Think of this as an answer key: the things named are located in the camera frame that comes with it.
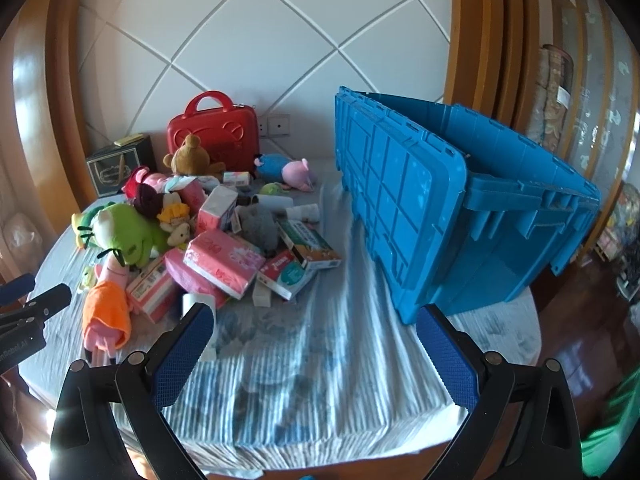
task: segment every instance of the electrical outlet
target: electrical outlet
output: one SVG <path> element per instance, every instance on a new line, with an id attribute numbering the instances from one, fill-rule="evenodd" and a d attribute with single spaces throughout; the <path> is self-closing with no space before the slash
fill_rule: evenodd
<path id="1" fill-rule="evenodd" d="M 269 123 L 267 117 L 258 117 L 258 136 L 269 137 Z"/>
<path id="2" fill-rule="evenodd" d="M 269 116 L 269 137 L 289 137 L 289 116 L 286 114 Z"/>

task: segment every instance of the wooden floor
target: wooden floor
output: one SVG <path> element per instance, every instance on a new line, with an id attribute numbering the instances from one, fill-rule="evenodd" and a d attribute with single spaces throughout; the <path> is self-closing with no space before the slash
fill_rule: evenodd
<path id="1" fill-rule="evenodd" d="M 627 321 L 628 304 L 616 296 L 614 275 L 602 263 L 596 261 L 583 269 L 573 269 L 562 280 L 556 294 L 543 287 L 548 305 L 540 312 L 542 354 L 540 362 L 554 357 L 562 363 L 580 425 L 585 434 L 598 423 L 604 401 L 621 380 L 640 362 L 640 336 Z M 34 415 L 33 401 L 22 400 L 25 436 L 30 443 L 37 440 L 38 416 Z M 514 415 L 507 416 L 498 437 L 482 464 L 476 478 L 485 478 L 495 470 L 513 427 Z M 403 479 L 419 480 L 436 462 L 445 445 L 383 460 L 365 460 L 338 464 L 307 471 L 267 472 L 265 480 L 297 480 L 305 474 L 318 480 L 369 480 Z M 139 462 L 140 471 L 149 479 L 154 478 L 145 468 L 144 459 Z M 225 479 L 228 477 L 211 476 Z"/>

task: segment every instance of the blue storage bin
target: blue storage bin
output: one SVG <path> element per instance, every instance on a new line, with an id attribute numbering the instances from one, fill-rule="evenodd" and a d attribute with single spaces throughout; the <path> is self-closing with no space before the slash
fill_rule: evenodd
<path id="1" fill-rule="evenodd" d="M 335 98 L 335 160 L 396 310 L 456 314 L 514 299 L 548 264 L 559 274 L 600 192 L 534 142 L 460 105 Z"/>

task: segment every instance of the black chalkboard box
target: black chalkboard box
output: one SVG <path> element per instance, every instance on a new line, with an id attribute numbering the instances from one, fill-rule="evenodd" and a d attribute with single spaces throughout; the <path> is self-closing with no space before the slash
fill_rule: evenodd
<path id="1" fill-rule="evenodd" d="M 138 166 L 147 166 L 151 173 L 157 171 L 149 136 L 125 146 L 112 144 L 102 148 L 88 156 L 86 164 L 98 196 L 119 193 L 131 172 Z"/>

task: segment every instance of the grey plush toy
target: grey plush toy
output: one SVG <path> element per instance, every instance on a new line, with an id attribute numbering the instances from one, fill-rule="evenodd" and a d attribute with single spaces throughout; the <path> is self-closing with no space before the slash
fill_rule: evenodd
<path id="1" fill-rule="evenodd" d="M 273 214 L 260 204 L 238 208 L 242 237 L 261 248 L 266 257 L 274 256 L 278 248 L 278 228 Z"/>

